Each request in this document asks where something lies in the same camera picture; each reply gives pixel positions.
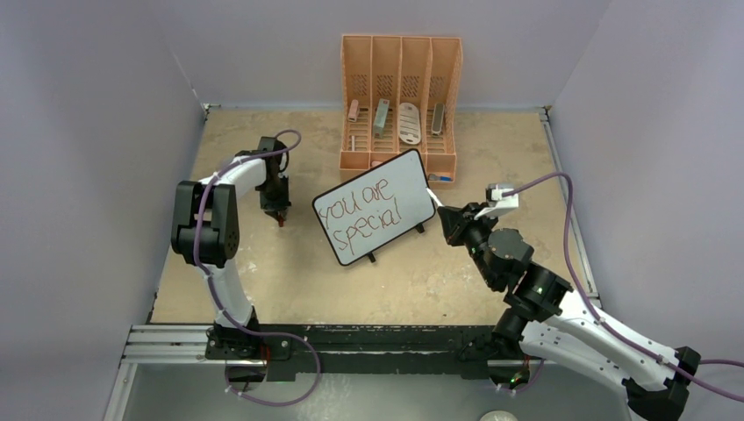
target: wooden table surface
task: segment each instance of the wooden table surface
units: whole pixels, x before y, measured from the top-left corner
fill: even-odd
[[[258,193],[238,204],[241,282],[262,323],[372,325],[493,325],[506,305],[491,292],[463,247],[442,238],[440,221],[424,234],[408,232],[375,252],[377,262],[349,267],[336,261],[311,208],[312,199],[340,183],[340,111],[212,111],[192,180],[211,174],[260,136],[298,129],[303,143],[291,153],[286,225],[265,216]],[[459,112],[455,117],[457,182],[438,190],[444,204],[484,200],[492,182],[521,185],[555,171],[536,113]],[[291,143],[287,135],[283,139]],[[558,181],[520,195],[518,210],[498,226],[517,228],[535,248],[534,260],[569,278],[562,253],[565,204]],[[575,267],[580,260],[571,236]],[[204,280],[183,258],[168,253],[155,302],[154,323],[209,323],[214,319]]]

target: orange plastic organizer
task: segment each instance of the orange plastic organizer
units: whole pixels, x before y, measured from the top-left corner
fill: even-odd
[[[454,183],[457,155],[454,151],[454,111],[462,69],[459,38],[345,35],[341,41],[341,77],[344,96],[344,137],[340,174],[346,181],[409,149],[418,149],[426,174],[452,179],[432,182],[435,188]],[[390,107],[383,135],[373,137],[372,126],[380,99]],[[355,122],[347,115],[353,100],[359,102]],[[420,111],[421,142],[409,145],[397,138],[397,110],[412,103]],[[432,135],[434,105],[445,104],[444,126]]]

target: white wall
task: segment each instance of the white wall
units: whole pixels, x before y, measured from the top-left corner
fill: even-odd
[[[610,0],[151,0],[202,102],[340,107],[342,33],[460,36],[465,107],[553,103]]]
[[[0,2],[0,418],[101,419],[197,100],[142,0]]]
[[[704,358],[744,360],[742,45],[741,1],[614,0],[551,120],[604,305]],[[691,388],[684,419],[741,419]]]

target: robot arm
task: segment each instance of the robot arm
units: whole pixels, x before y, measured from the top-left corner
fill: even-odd
[[[568,281],[532,261],[534,249],[517,230],[493,231],[497,217],[519,206],[517,195],[504,196],[512,189],[491,184],[487,202],[437,209],[447,243],[465,246],[489,288],[505,292],[510,308],[494,329],[494,346],[506,353],[518,348],[586,375],[625,396],[628,406],[648,421],[677,420],[690,381],[617,339],[591,310],[622,336],[691,375],[700,355],[656,343],[600,309],[589,309]]]
[[[262,137],[257,150],[240,152],[232,160],[244,161],[247,155],[279,151],[285,147],[276,138]],[[248,324],[254,312],[253,304],[240,284],[234,259],[240,243],[238,200],[250,189],[258,190],[261,209],[275,219],[279,226],[283,226],[287,209],[291,206],[289,177],[285,174],[288,164],[288,153],[245,161],[220,176],[207,197],[199,260],[210,269],[220,302],[242,325]],[[171,246],[192,266],[195,265],[195,215],[198,213],[204,187],[211,178],[210,175],[198,182],[180,182],[176,188]],[[215,311],[215,325],[232,329],[233,324],[218,309]]]

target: whiteboard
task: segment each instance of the whiteboard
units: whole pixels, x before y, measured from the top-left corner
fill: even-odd
[[[436,213],[419,151],[412,149],[312,201],[336,259],[349,265]]]

